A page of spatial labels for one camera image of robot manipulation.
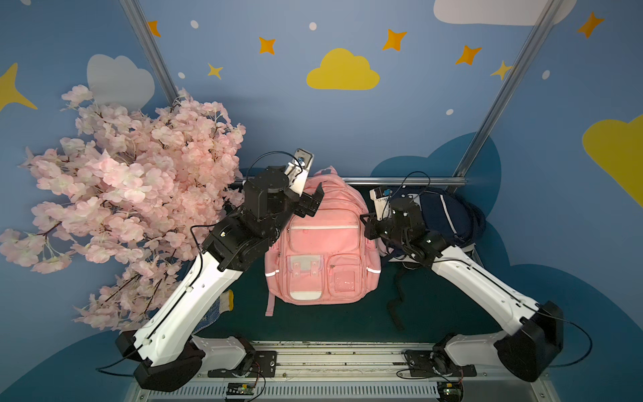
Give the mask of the navy blue backpack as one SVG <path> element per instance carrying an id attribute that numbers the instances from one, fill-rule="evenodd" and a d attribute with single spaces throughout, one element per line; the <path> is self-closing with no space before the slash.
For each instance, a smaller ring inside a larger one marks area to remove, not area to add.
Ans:
<path id="1" fill-rule="evenodd" d="M 404 185 L 395 190 L 393 199 L 410 198 L 421 208 L 425 224 L 428 229 L 440 232 L 449 243 L 449 246 L 466 248 L 473 245 L 484 233 L 487 225 L 485 214 L 474 204 L 469 203 L 456 194 L 449 194 L 443 189 L 423 189 L 417 187 L 408 188 Z M 403 331 L 405 326 L 397 313 L 397 307 L 405 301 L 405 294 L 400 285 L 401 278 L 408 271 L 415 271 L 420 268 L 431 268 L 415 263 L 410 257 L 405 256 L 403 251 L 387 247 L 383 241 L 383 262 L 391 260 L 398 261 L 402 266 L 395 275 L 394 284 L 398 296 L 387 304 L 387 311 L 395 328 Z"/>

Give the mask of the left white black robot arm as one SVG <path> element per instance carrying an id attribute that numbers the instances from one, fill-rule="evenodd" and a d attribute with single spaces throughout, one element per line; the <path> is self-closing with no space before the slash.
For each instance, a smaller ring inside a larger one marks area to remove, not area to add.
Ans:
<path id="1" fill-rule="evenodd" d="M 268 167 L 246 181 L 244 203 L 217 224 L 172 296 L 137 331 L 117 338 L 123 358 L 136 361 L 133 377 L 144 390 L 173 392 L 199 373 L 242 375 L 254 353 L 241 338 L 199 338 L 200 321 L 220 296 L 266 254 L 293 215 L 313 216 L 323 189 L 306 194 L 309 167 Z"/>

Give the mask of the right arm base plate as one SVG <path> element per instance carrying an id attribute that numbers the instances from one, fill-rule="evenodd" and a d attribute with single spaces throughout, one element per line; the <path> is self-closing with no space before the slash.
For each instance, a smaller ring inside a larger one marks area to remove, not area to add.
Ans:
<path id="1" fill-rule="evenodd" d="M 413 377 L 476 377 L 474 365 L 456 365 L 445 351 L 407 349 L 403 357 Z"/>

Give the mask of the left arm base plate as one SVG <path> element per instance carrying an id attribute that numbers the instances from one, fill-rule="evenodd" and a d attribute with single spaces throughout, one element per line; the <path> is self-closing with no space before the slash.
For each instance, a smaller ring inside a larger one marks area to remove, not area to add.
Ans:
<path id="1" fill-rule="evenodd" d="M 274 378 L 278 353 L 274 350 L 248 353 L 241 363 L 232 370 L 210 370 L 209 378 Z"/>

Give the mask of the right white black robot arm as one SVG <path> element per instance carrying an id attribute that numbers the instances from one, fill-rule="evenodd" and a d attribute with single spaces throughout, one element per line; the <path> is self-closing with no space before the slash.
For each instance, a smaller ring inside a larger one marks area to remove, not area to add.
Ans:
<path id="1" fill-rule="evenodd" d="M 420 206 L 410 197 L 372 196 L 375 211 L 362 216 L 369 239 L 381 239 L 431 269 L 481 306 L 501 327 L 497 333 L 445 337 L 430 352 L 437 375 L 457 375 L 470 365 L 506 368 L 536 381 L 564 346 L 564 315 L 541 305 L 493 276 L 440 232 L 427 228 Z"/>

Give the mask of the pink backpack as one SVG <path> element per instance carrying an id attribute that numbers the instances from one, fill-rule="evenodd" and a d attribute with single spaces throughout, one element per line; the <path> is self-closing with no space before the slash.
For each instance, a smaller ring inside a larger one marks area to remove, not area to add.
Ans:
<path id="1" fill-rule="evenodd" d="M 293 216 L 265 254 L 268 317 L 277 298 L 297 306 L 348 304 L 378 287 L 381 259 L 377 242 L 364 236 L 363 196 L 334 167 L 309 177 L 304 194 L 318 186 L 324 197 L 316 214 Z"/>

